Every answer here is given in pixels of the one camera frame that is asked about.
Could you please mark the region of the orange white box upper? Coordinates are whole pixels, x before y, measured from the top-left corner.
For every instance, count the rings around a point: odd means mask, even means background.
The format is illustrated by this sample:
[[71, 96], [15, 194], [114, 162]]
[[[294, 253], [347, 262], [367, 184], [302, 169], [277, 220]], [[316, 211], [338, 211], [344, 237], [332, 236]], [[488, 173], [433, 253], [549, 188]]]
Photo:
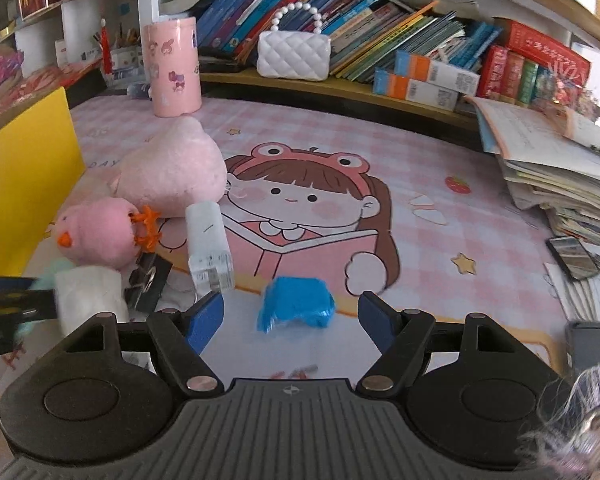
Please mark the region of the orange white box upper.
[[465, 96], [477, 94], [480, 79], [470, 70], [405, 51], [396, 52], [394, 72], [399, 76], [428, 82]]

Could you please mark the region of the stack of papers and notebooks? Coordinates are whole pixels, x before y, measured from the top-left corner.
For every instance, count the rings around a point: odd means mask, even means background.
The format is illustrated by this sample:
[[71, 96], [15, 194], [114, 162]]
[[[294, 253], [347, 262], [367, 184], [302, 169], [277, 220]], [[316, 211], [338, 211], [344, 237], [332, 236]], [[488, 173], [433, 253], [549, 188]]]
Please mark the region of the stack of papers and notebooks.
[[468, 102], [515, 205], [543, 209], [558, 236], [600, 245], [600, 127], [555, 103], [532, 110], [475, 96]]

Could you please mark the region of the orange white box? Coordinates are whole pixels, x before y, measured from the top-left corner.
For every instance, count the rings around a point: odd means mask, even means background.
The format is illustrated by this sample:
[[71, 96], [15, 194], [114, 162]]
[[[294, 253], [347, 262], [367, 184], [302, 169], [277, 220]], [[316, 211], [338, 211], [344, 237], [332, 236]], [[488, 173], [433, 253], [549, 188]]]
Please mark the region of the orange white box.
[[405, 51], [396, 52], [394, 72], [399, 76], [428, 82], [465, 96], [477, 94], [480, 79], [470, 70]]
[[388, 96], [388, 98], [431, 106], [449, 112], [454, 110], [458, 100], [456, 91], [441, 88], [426, 81], [399, 76], [382, 68], [375, 70], [373, 92], [378, 96]]

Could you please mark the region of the red paper sheet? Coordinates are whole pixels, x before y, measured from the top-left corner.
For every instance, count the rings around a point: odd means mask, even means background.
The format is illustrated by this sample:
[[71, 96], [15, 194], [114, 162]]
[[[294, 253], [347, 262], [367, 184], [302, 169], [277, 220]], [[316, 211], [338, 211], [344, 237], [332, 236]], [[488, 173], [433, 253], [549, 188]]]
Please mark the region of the red paper sheet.
[[68, 105], [73, 108], [103, 92], [107, 85], [98, 61], [76, 62], [62, 67], [50, 65], [16, 84], [0, 99], [0, 106], [9, 107], [38, 98], [57, 88], [65, 89]]

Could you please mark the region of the white quilted pearl handbag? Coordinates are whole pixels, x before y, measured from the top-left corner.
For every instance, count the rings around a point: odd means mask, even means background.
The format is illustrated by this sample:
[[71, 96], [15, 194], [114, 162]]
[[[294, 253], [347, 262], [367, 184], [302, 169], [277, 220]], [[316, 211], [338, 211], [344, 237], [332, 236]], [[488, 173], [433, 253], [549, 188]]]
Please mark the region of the white quilted pearl handbag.
[[[296, 11], [310, 14], [312, 29], [309, 32], [279, 28], [282, 19]], [[258, 74], [268, 79], [326, 80], [332, 45], [329, 36], [322, 33], [322, 25], [322, 14], [309, 3], [295, 1], [278, 8], [270, 28], [258, 38]]]

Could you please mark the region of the yellow cardboard box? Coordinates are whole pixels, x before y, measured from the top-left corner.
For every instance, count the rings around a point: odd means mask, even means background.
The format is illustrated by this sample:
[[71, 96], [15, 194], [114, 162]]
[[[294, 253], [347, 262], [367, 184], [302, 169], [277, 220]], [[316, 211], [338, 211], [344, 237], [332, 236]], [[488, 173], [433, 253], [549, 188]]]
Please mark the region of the yellow cardboard box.
[[64, 88], [7, 116], [0, 128], [0, 275], [17, 276], [85, 164]]

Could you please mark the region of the orange white box lower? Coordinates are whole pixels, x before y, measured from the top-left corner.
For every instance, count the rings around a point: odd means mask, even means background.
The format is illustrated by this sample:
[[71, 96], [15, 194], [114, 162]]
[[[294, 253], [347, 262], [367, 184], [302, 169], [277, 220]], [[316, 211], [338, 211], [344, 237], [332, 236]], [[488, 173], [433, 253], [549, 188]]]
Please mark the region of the orange white box lower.
[[388, 96], [388, 98], [431, 106], [449, 112], [454, 110], [458, 100], [456, 91], [441, 88], [426, 81], [399, 76], [382, 68], [375, 70], [373, 92], [378, 96]]

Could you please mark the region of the white bookshelf frame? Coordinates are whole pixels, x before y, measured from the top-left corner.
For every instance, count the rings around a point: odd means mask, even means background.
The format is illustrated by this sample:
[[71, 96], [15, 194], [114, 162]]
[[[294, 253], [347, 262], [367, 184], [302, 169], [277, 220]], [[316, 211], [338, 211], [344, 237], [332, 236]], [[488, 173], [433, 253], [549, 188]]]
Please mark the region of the white bookshelf frame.
[[133, 50], [166, 114], [210, 86], [326, 96], [472, 129], [472, 101], [588, 99], [600, 19], [573, 0], [9, 0], [15, 57], [0, 111], [48, 88], [112, 81]]

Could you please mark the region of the pink plush chick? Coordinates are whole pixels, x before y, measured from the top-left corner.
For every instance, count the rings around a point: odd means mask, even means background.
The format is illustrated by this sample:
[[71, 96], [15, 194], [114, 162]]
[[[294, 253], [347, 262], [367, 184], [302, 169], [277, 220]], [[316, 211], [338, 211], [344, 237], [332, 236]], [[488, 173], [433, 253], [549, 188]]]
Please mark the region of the pink plush chick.
[[119, 197], [104, 197], [72, 206], [57, 218], [52, 240], [77, 266], [108, 266], [120, 270], [141, 252], [154, 252], [161, 233], [160, 212], [137, 208]]

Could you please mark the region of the large pink plush pig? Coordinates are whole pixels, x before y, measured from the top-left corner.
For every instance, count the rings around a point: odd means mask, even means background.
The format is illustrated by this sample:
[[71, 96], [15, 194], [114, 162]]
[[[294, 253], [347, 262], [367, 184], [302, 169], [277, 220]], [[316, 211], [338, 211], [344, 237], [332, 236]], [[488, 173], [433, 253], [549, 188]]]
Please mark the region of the large pink plush pig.
[[182, 116], [168, 131], [126, 155], [109, 182], [113, 196], [163, 218], [183, 217], [186, 208], [218, 202], [225, 193], [225, 160], [196, 118]]

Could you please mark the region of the blue packet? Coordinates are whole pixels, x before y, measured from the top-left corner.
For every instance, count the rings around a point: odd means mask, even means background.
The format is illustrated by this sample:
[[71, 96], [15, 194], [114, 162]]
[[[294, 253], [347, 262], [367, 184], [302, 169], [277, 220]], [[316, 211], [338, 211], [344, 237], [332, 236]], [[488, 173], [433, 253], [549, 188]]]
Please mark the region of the blue packet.
[[335, 312], [335, 299], [324, 281], [279, 276], [265, 287], [257, 328], [263, 333], [288, 323], [326, 328]]

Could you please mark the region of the black binder clip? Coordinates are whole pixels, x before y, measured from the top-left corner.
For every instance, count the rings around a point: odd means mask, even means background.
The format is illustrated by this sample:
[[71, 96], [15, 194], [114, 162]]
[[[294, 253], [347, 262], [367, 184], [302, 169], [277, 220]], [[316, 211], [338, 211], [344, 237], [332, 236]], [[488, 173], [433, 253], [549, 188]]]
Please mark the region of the black binder clip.
[[128, 307], [145, 314], [154, 312], [171, 270], [170, 261], [155, 252], [141, 252], [124, 290]]

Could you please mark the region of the red white doll figure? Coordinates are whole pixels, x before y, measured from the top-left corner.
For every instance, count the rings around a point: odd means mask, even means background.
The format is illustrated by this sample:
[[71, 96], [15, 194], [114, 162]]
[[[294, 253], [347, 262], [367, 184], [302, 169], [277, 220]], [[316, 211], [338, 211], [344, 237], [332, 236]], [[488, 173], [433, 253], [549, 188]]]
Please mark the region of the red white doll figure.
[[114, 69], [112, 68], [112, 57], [111, 57], [111, 48], [109, 35], [107, 30], [107, 22], [106, 18], [101, 18], [100, 22], [100, 32], [99, 32], [99, 44], [102, 48], [102, 68], [104, 69], [104, 73], [107, 76], [110, 76]]

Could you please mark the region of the white charger plug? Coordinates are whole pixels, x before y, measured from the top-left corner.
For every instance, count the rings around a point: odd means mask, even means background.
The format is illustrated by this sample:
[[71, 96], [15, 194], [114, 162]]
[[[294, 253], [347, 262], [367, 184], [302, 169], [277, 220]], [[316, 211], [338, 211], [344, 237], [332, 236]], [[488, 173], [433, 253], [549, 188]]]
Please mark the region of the white charger plug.
[[235, 287], [234, 264], [220, 206], [191, 204], [185, 211], [187, 263], [198, 297]]

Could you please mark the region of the black smartphone near papers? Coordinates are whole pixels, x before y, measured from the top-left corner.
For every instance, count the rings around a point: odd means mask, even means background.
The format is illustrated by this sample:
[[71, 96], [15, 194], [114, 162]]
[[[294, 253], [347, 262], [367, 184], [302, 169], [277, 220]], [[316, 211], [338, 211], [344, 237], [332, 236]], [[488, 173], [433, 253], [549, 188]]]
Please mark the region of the black smartphone near papers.
[[595, 261], [581, 244], [572, 236], [549, 238], [545, 242], [558, 266], [571, 281], [583, 281], [598, 274]]

